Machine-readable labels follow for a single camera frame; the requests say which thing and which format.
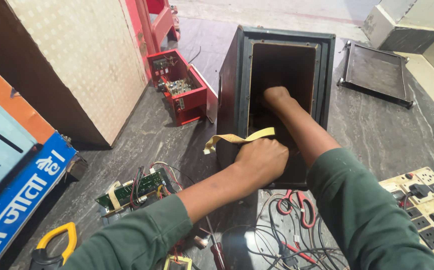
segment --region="person's arm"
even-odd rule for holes
[[[245,144],[235,163],[221,172],[95,233],[63,269],[149,270],[193,223],[279,177],[287,158],[288,149],[276,140]]]
[[[310,167],[307,184],[351,269],[434,269],[434,253],[395,199],[348,150],[290,97],[284,87],[264,98]]]

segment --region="patterned wall panel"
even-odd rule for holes
[[[119,0],[8,3],[112,144],[146,85],[142,59],[133,46]]]

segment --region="wooden speaker box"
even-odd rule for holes
[[[283,123],[262,106],[262,92],[285,86],[290,95],[327,129],[334,34],[239,26],[219,73],[217,134],[246,138],[266,127],[290,151],[284,174],[268,188],[307,189],[307,169]],[[232,164],[240,146],[220,140],[222,168]]]

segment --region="yellow clamp meter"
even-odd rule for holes
[[[69,244],[65,251],[58,256],[49,257],[47,254],[47,244],[55,236],[68,231],[69,232]],[[49,231],[42,237],[37,245],[37,249],[32,251],[32,260],[30,262],[30,270],[55,270],[65,264],[70,254],[75,250],[77,245],[77,231],[75,229],[75,223],[69,222],[56,229]]]

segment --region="red-handled scissors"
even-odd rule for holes
[[[288,202],[291,202],[292,194],[294,194],[291,189],[287,189],[287,193],[285,196],[280,199],[277,202],[277,211],[282,215],[288,215],[290,212],[292,212],[292,205],[290,205]],[[287,210],[282,209],[282,200],[287,201]],[[306,229],[310,229],[315,225],[315,209],[313,207],[312,202],[309,200],[309,198],[305,197],[304,193],[302,191],[297,191],[297,200],[298,200],[298,206],[300,207],[300,223],[302,224],[302,227]],[[307,223],[306,216],[305,216],[305,205],[309,208],[309,215],[310,215],[310,221]]]
[[[290,214],[290,212],[292,212],[292,205],[290,205],[290,197],[292,196],[292,190],[291,189],[287,189],[287,193],[285,194],[285,197],[283,197],[281,200],[279,200],[277,202],[277,211],[281,214],[281,215],[288,215]],[[286,200],[286,205],[287,205],[287,211],[284,211],[282,209],[282,200]]]
[[[300,223],[302,223],[302,227],[310,229],[315,225],[315,209],[313,207],[313,204],[309,200],[309,198],[305,197],[304,193],[300,190],[297,192],[297,199],[298,199],[298,206],[300,206],[300,208],[304,210],[300,214]],[[309,208],[309,215],[310,215],[309,223],[307,223],[307,220],[305,218],[304,203]]]

